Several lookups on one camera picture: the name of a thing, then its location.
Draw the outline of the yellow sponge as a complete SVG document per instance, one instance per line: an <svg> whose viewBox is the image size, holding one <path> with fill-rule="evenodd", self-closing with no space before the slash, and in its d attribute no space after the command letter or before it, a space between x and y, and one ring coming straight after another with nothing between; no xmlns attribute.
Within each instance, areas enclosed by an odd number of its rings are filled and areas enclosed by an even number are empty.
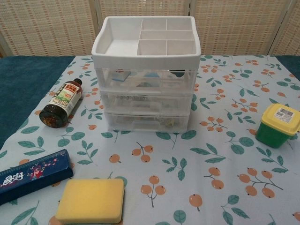
<svg viewBox="0 0 300 225"><path fill-rule="evenodd" d="M69 180L56 218L63 224L117 224L124 199L122 179Z"/></svg>

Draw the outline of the white plastic drawer organizer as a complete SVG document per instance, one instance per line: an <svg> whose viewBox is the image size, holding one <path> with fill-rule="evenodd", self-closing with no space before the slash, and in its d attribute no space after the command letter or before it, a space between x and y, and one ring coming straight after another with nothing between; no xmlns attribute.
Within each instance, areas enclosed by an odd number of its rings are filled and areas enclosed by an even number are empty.
<svg viewBox="0 0 300 225"><path fill-rule="evenodd" d="M191 16L109 16L92 47L95 70L195 70L201 46ZM146 93L144 95L188 95Z"/></svg>

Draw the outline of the green container yellow lid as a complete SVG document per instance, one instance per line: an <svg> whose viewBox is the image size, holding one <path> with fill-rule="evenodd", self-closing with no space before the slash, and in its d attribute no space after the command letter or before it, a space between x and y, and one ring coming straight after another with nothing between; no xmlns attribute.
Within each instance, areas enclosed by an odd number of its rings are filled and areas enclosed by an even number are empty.
<svg viewBox="0 0 300 225"><path fill-rule="evenodd" d="M300 132L300 111L276 103L271 104L262 114L255 138L276 149L297 132Z"/></svg>

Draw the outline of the clear plastic drawer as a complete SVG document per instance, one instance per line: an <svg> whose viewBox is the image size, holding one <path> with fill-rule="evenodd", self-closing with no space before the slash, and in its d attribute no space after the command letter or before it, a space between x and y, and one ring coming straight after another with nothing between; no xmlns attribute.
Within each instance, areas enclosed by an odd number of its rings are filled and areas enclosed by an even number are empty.
<svg viewBox="0 0 300 225"><path fill-rule="evenodd" d="M180 118L182 125L178 129L166 128L167 118ZM105 119L110 130L121 131L155 131L155 132L183 132L187 131L189 116L154 116L154 115L126 115L105 113Z"/></svg>
<svg viewBox="0 0 300 225"><path fill-rule="evenodd" d="M131 115L188 115L192 94L138 95L101 91L101 100L107 113Z"/></svg>
<svg viewBox="0 0 300 225"><path fill-rule="evenodd" d="M101 91L120 93L189 93L194 88L197 72L186 69L181 78L170 78L167 70L122 70L122 69L96 69L98 84ZM124 82L112 80L113 71L130 71L131 74ZM156 72L159 78L144 77L147 72Z"/></svg>

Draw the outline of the clear plastic middle drawer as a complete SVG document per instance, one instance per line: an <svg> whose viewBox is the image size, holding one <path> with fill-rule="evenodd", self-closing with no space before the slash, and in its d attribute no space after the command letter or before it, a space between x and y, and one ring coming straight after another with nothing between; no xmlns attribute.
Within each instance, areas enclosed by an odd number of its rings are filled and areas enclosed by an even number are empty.
<svg viewBox="0 0 300 225"><path fill-rule="evenodd" d="M192 94L138 95L101 91L101 100L107 113L131 115L188 115Z"/></svg>

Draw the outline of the yellow binder clips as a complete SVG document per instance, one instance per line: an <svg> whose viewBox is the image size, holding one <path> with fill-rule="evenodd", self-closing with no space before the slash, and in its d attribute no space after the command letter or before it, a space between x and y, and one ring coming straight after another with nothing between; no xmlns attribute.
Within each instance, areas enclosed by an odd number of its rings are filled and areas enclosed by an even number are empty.
<svg viewBox="0 0 300 225"><path fill-rule="evenodd" d="M180 118L167 118L164 121L164 125L166 128L174 128L174 129L178 129L181 127L182 122Z"/></svg>

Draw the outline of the dark blue long box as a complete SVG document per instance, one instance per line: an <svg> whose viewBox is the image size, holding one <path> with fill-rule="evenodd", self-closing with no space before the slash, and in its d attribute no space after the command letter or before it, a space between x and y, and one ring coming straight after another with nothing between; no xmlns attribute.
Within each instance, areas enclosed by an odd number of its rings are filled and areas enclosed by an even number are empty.
<svg viewBox="0 0 300 225"><path fill-rule="evenodd" d="M0 205L73 177L66 149L0 172Z"/></svg>

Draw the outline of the brown sauce bottle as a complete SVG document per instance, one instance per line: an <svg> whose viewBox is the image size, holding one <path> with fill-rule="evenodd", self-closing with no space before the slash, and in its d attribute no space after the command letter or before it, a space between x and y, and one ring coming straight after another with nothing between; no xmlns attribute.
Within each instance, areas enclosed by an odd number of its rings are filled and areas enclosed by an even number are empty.
<svg viewBox="0 0 300 225"><path fill-rule="evenodd" d="M40 120L51 128L63 127L82 93L81 79L65 82L39 114Z"/></svg>

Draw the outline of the dark object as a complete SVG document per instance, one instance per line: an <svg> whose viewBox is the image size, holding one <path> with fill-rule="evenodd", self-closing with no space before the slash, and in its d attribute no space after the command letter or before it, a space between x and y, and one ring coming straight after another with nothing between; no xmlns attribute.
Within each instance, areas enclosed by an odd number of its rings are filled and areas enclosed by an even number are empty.
<svg viewBox="0 0 300 225"><path fill-rule="evenodd" d="M170 77L170 78L181 78L184 76L186 71L170 69L170 70L168 70L168 72L170 73L170 75L168 75L168 77Z"/></svg>

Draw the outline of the clear plastic bottom drawer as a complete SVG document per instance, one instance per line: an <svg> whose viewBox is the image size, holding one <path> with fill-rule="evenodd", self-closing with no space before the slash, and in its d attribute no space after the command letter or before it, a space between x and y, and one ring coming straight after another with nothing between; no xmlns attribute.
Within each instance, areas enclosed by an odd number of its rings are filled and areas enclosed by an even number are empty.
<svg viewBox="0 0 300 225"><path fill-rule="evenodd" d="M180 118L182 125L178 129L166 128L167 118ZM154 115L126 115L105 113L105 119L110 130L121 131L155 131L155 132L183 132L187 131L189 116L154 116Z"/></svg>

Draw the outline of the floral fruit print tablecloth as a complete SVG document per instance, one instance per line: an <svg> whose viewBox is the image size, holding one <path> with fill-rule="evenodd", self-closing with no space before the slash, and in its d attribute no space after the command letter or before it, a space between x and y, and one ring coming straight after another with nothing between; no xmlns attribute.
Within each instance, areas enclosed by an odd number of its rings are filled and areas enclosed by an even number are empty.
<svg viewBox="0 0 300 225"><path fill-rule="evenodd" d="M0 171L51 154L0 150ZM75 179L122 179L120 225L300 225L300 132L280 148L69 152Z"/></svg>

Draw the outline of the clear plastic top drawer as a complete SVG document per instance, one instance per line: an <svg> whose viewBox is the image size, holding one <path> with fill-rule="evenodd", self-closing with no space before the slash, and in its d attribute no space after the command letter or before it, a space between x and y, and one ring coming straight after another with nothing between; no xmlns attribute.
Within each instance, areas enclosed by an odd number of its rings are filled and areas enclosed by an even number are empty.
<svg viewBox="0 0 300 225"><path fill-rule="evenodd" d="M122 70L122 69L96 69L98 84L101 91L120 93L189 93L194 88L197 72L186 69L181 78L170 78L167 70ZM112 80L113 71L130 71L131 74L124 82ZM147 72L156 72L159 78L144 77Z"/></svg>

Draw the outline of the bamboo folding screen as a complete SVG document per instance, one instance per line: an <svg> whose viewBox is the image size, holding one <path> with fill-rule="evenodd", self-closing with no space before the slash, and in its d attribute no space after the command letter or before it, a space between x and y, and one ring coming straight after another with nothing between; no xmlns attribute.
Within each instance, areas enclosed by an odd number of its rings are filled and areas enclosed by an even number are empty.
<svg viewBox="0 0 300 225"><path fill-rule="evenodd" d="M0 0L0 58L88 55L108 16L193 16L204 54L299 55L300 0Z"/></svg>

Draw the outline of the blue white small block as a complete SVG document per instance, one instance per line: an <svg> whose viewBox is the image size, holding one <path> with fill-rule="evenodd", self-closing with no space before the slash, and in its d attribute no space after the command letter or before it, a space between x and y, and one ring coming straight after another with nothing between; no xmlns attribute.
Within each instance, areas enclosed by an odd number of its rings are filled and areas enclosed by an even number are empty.
<svg viewBox="0 0 300 225"><path fill-rule="evenodd" d="M130 71L113 71L111 76L114 81L124 82L130 74Z"/></svg>

